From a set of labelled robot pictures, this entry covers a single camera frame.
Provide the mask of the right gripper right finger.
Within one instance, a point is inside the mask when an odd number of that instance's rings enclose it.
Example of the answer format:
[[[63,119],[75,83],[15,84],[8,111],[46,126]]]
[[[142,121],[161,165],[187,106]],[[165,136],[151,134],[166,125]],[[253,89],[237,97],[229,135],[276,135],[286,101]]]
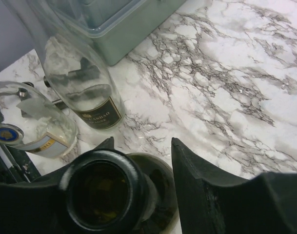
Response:
[[[233,175],[171,141],[184,234],[297,234],[297,173]]]

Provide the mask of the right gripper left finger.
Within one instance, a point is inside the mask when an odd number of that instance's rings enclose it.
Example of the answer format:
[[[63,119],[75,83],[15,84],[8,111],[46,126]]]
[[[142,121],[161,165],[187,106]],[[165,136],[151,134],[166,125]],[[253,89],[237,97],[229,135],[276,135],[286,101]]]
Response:
[[[93,152],[31,182],[0,180],[0,234],[108,234],[96,207],[105,168]]]

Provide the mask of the clear corked liquor bottle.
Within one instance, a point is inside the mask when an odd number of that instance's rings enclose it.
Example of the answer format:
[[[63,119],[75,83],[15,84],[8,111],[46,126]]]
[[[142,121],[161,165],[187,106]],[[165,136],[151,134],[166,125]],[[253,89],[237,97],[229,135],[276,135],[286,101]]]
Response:
[[[0,81],[0,143],[46,158],[68,154],[77,143],[76,124],[62,111],[56,117],[22,117],[16,107],[23,83]]]

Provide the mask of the tall clear glass bottle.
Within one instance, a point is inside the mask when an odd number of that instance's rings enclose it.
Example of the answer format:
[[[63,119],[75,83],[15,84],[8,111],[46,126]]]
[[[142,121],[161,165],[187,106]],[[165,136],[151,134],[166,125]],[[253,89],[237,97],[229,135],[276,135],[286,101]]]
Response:
[[[124,103],[101,57],[72,33],[46,0],[5,0],[29,33],[45,78],[60,99],[89,127],[115,128]]]

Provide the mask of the clear plastic storage bin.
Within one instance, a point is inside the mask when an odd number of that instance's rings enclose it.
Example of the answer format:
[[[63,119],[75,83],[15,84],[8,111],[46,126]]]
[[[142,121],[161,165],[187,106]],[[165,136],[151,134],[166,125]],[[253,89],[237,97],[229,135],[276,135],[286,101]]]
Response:
[[[50,0],[48,5],[68,30],[113,66],[186,1]]]

